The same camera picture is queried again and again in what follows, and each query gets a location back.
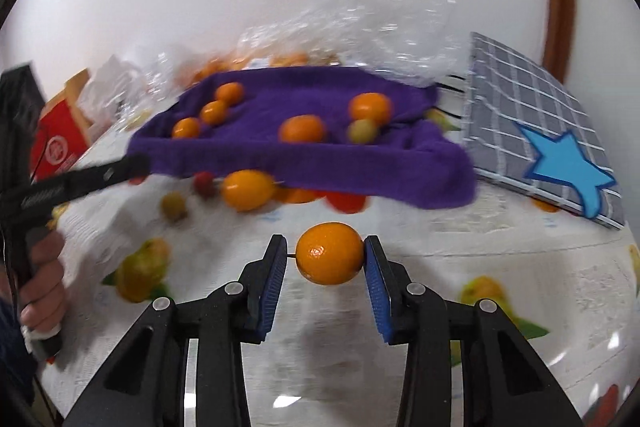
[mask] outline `gray grid bag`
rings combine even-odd
[[[586,159],[613,175],[603,147],[582,106],[548,71],[527,57],[478,33],[472,34],[471,72],[462,121],[462,136],[476,173],[495,184],[582,213],[572,187],[524,178],[537,152],[516,127],[547,137],[572,131]],[[594,218],[622,229],[625,219],[618,186],[603,188],[602,206]]]

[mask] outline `dark blue clothing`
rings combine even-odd
[[[11,305],[0,298],[0,360],[28,403],[33,403],[33,377],[37,363],[27,353]]]

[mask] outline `purple towel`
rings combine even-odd
[[[229,110],[226,122],[203,124],[198,139],[171,140],[174,124],[197,116],[227,82],[240,82],[245,99]],[[362,92],[386,94],[394,118],[374,144],[353,145],[346,138],[348,105]],[[434,86],[418,89],[356,68],[229,71],[187,90],[134,134],[128,152],[145,153],[152,172],[176,177],[258,169],[290,187],[385,196],[421,208],[461,206],[474,197],[473,166],[460,146],[424,120],[436,99]],[[280,124],[300,114],[322,118],[326,142],[278,142]]]

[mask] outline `red paper bag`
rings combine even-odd
[[[63,99],[40,118],[31,149],[31,172],[43,180],[68,171],[87,149],[87,140]]]

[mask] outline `blue star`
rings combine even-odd
[[[571,131],[554,139],[529,127],[515,125],[539,155],[524,178],[573,187],[580,196],[584,217],[596,217],[602,206],[600,190],[615,185],[615,178],[584,156]]]

